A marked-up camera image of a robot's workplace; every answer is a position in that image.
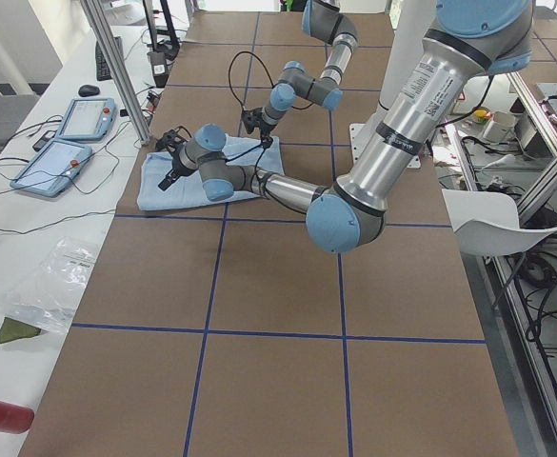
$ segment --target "white chair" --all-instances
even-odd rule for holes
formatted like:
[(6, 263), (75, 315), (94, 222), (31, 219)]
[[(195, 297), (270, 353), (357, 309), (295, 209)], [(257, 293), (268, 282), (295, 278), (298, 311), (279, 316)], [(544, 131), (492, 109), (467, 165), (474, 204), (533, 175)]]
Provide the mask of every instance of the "white chair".
[(488, 257), (525, 252), (557, 227), (524, 229), (517, 206), (503, 193), (443, 189), (449, 220), (460, 251)]

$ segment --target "brown cardboard surface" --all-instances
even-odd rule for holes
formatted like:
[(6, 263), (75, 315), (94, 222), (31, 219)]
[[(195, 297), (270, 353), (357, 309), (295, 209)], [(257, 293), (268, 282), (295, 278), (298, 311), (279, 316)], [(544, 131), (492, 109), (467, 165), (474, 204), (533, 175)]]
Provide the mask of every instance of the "brown cardboard surface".
[[(320, 77), (320, 73), (323, 71), (327, 61), (325, 48), (322, 46), (289, 46), (286, 48), (278, 46), (256, 46), (255, 54), (257, 54), (268, 67), (269, 74), (274, 80), (274, 83), (278, 81), (278, 77), (280, 76), (280, 73), (282, 73), (282, 70), (287, 62), (300, 62), (309, 75), (318, 78)], [(246, 62), (246, 66), (248, 67), (249, 59), (243, 58), (242, 60), (243, 63)], [(240, 81), (238, 86), (244, 86), (244, 83), (246, 82), (246, 80), (238, 80), (235, 78), (234, 81)], [(268, 76), (264, 72), (261, 65), (254, 59), (250, 72), (250, 85), (254, 87), (269, 86)], [(307, 103), (308, 102), (305, 102), (304, 100), (299, 100), (299, 103), (296, 103), (295, 106), (306, 105)]]
[(343, 262), (348, 334), (483, 339), (450, 228), (386, 227)]
[(380, 91), (344, 91), (339, 108), (331, 114), (333, 143), (350, 144), (350, 124), (365, 124), (377, 109)]
[(229, 222), (210, 327), (341, 334), (337, 259), (303, 224)]
[(74, 322), (203, 328), (221, 222), (116, 218)]
[(180, 454), (201, 340), (72, 328), (20, 457)]
[[(191, 86), (223, 86), (228, 84), (229, 63), (250, 45), (198, 45), (185, 43), (170, 72), (169, 84)], [(231, 69), (234, 86), (244, 86), (249, 73), (249, 55), (243, 55)]]
[(421, 157), (420, 169), (406, 169), (388, 196), (389, 224), (450, 225), (441, 186), (431, 157)]
[(256, 12), (197, 11), (187, 40), (202, 43), (252, 44), (257, 25)]
[[(387, 55), (366, 46), (392, 40), (385, 15), (351, 18), (363, 63), (352, 61), (345, 84), (378, 90), (345, 90), (331, 114), (291, 111), (274, 132), (287, 174), (317, 184), (351, 167), (349, 124), (375, 110), (382, 75), (372, 73)], [(269, 45), (285, 44), (316, 69), (325, 48), (300, 22), (297, 13), (197, 14), (188, 38), (212, 44), (186, 45), (153, 135), (209, 122), (238, 134), (240, 108), (220, 79), (226, 63), (250, 45), (280, 69), (290, 51)], [(249, 62), (235, 71), (237, 85)], [(264, 86), (256, 65), (250, 83)], [(221, 87), (202, 87), (209, 83)], [(238, 93), (248, 108), (269, 97)], [(23, 456), (342, 457), (348, 442), (357, 456), (515, 454), (430, 160), (406, 170), (390, 195), (396, 226), (336, 257), (313, 245), (302, 216), (268, 201), (124, 217), (142, 215), (135, 200), (147, 150)], [(191, 219), (200, 217), (217, 220)], [(383, 341), (391, 338), (399, 342)]]
[(262, 12), (259, 16), (259, 28), (255, 38), (257, 45), (302, 45), (323, 47), (316, 38), (306, 35), (301, 30), (302, 12)]
[(348, 455), (340, 341), (210, 335), (191, 457)]
[(348, 343), (357, 457), (514, 457), (485, 346)]
[(340, 88), (379, 91), (384, 84), (389, 57), (388, 48), (358, 49), (352, 55)]

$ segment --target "grid line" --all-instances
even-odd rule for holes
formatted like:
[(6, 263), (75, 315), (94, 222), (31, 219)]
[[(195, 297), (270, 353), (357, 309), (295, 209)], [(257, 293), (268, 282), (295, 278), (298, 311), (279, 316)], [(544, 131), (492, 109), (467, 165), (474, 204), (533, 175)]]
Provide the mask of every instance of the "grid line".
[[(172, 83), (166, 84), (167, 88), (183, 88), (183, 89), (229, 89), (229, 86), (225, 86), (222, 84), (180, 84), (180, 83)], [(255, 89), (255, 90), (262, 90), (262, 89), (271, 89), (268, 86), (232, 86), (234, 89), (244, 89), (248, 91), (248, 89)], [(369, 88), (369, 89), (341, 89), (344, 92), (379, 92), (380, 90), (377, 88)]]
[(306, 340), (340, 340), (340, 341), (376, 341), (385, 343), (419, 343), (419, 344), (444, 344), (444, 345), (484, 345), (486, 340), (474, 338), (425, 338), (415, 336), (372, 336), (372, 335), (333, 335), (325, 333), (297, 333), (257, 330), (227, 330), (220, 328), (171, 328), (171, 327), (146, 327), (146, 326), (121, 326), (113, 324), (91, 324), (73, 322), (74, 328), (89, 328), (94, 330), (116, 331), (148, 331), (153, 333), (193, 333), (199, 335), (225, 335), (225, 336), (257, 336), (262, 338), (293, 338)]
[[(116, 218), (120, 219), (174, 219), (182, 221), (207, 221), (207, 222), (221, 222), (224, 219), (221, 217), (204, 217), (204, 216), (180, 216), (173, 215), (152, 215), (145, 214), (115, 214)], [(305, 224), (306, 221), (301, 219), (254, 219), (247, 217), (226, 217), (228, 222), (246, 222), (246, 223), (259, 223), (259, 224)], [(415, 223), (415, 222), (386, 222), (386, 227), (400, 227), (404, 229), (451, 229), (450, 224), (429, 224), (429, 223)]]
[(187, 425), (187, 434), (185, 436), (183, 457), (187, 457), (189, 454), (189, 445), (191, 443), (191, 434), (193, 432), (193, 420), (195, 418), (195, 408), (197, 406), (197, 399), (200, 391), (200, 382), (202, 379), (202, 368), (204, 365), (204, 356), (206, 354), (206, 343), (209, 338), (209, 327), (210, 327), (210, 316), (212, 314), (212, 304), (214, 302), (214, 293), (216, 291), (217, 278), (219, 276), (219, 265), (221, 264), (221, 250), (223, 248), (223, 242), (225, 240), (225, 229), (228, 224), (227, 221), (228, 210), (229, 210), (229, 204), (226, 204), (223, 212), (223, 225), (221, 226), (219, 246), (217, 247), (217, 257), (214, 262), (214, 272), (212, 274), (212, 286), (210, 288), (210, 294), (209, 294), (209, 307), (207, 309), (206, 322), (204, 324), (202, 346), (200, 348), (200, 358), (198, 359), (198, 368), (195, 374), (195, 385), (193, 387), (193, 394), (191, 395), (191, 408), (189, 410), (189, 421)]

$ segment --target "cloth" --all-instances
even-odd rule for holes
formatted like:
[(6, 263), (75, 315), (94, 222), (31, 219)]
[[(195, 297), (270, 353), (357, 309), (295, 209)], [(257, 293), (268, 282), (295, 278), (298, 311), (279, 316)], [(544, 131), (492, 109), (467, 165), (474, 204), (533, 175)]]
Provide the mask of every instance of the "cloth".
[[(252, 138), (226, 136), (227, 142), (223, 152), (228, 158), (235, 157), (259, 144), (259, 140)], [(282, 159), (280, 158), (279, 141), (277, 137), (273, 137), (273, 140), (271, 147), (266, 150), (261, 158), (259, 168), (284, 174)], [(255, 149), (247, 155), (233, 162), (229, 162), (229, 164), (254, 165), (261, 152), (261, 148)], [(206, 194), (202, 188), (202, 179), (198, 172), (193, 173), (191, 176), (179, 178), (166, 191), (160, 190), (157, 185), (160, 184), (171, 169), (172, 158), (168, 152), (151, 152), (147, 155), (141, 170), (141, 189), (136, 199), (136, 203), (140, 210), (185, 209), (216, 205), (217, 202), (211, 202), (206, 198)], [(235, 202), (255, 197), (257, 197), (257, 195), (254, 193), (236, 191), (231, 198), (218, 203)]]

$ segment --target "label sticker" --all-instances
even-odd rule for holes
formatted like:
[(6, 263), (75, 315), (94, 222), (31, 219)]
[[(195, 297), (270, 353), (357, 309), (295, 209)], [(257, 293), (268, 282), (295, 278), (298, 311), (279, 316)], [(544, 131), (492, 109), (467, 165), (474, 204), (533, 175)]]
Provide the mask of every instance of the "label sticker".
[(418, 112), (437, 121), (461, 92), (463, 85), (462, 80), (449, 71), (420, 62), (402, 93)]

